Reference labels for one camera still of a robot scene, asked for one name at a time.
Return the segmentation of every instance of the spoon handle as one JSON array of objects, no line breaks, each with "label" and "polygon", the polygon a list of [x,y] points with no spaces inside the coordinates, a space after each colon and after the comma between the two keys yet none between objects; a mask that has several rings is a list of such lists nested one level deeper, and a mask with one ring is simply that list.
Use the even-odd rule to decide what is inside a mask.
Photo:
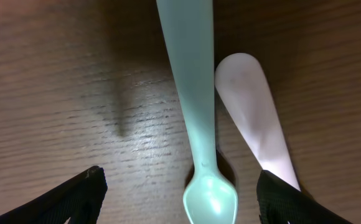
[{"label": "spoon handle", "polygon": [[238,130],[262,166],[299,190],[265,74],[251,55],[218,65],[215,86]]},{"label": "spoon handle", "polygon": [[157,0],[196,173],[217,169],[212,0]]}]

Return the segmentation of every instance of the spoon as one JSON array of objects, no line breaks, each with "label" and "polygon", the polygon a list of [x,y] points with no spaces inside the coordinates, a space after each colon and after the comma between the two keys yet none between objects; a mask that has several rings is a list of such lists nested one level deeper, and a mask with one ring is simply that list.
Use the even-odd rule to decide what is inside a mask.
[{"label": "spoon", "polygon": [[233,224],[237,193],[215,150],[212,0],[157,0],[157,7],[195,168],[186,214],[192,224]]},{"label": "spoon", "polygon": [[215,86],[262,169],[300,190],[260,63],[248,54],[226,57],[215,72]]}]

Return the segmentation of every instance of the plastic spoon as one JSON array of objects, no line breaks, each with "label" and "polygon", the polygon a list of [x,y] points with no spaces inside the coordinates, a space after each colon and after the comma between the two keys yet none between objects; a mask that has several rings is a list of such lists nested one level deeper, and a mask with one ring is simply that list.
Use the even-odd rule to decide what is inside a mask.
[{"label": "plastic spoon", "polygon": [[300,190],[259,62],[248,54],[228,56],[218,65],[215,86],[262,169]]},{"label": "plastic spoon", "polygon": [[217,167],[210,0],[157,0],[195,172],[183,196],[193,224],[232,224],[237,193]]}]

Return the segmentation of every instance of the table surface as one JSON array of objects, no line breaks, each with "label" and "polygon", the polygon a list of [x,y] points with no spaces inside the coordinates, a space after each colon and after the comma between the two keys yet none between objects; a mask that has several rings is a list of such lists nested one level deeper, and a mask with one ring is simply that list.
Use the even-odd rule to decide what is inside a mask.
[{"label": "table surface", "polygon": [[[302,185],[361,223],[361,0],[214,0],[215,64],[262,64]],[[260,167],[217,100],[237,223],[259,223]],[[154,1],[0,0],[0,214],[92,165],[98,223],[188,223],[192,158]]]}]

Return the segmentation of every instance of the spoon bowl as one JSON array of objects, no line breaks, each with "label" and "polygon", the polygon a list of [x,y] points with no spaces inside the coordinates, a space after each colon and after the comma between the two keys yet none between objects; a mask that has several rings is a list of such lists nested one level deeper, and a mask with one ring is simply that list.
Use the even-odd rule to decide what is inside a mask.
[{"label": "spoon bowl", "polygon": [[221,174],[194,177],[183,194],[186,214],[192,224],[234,223],[237,193]]}]

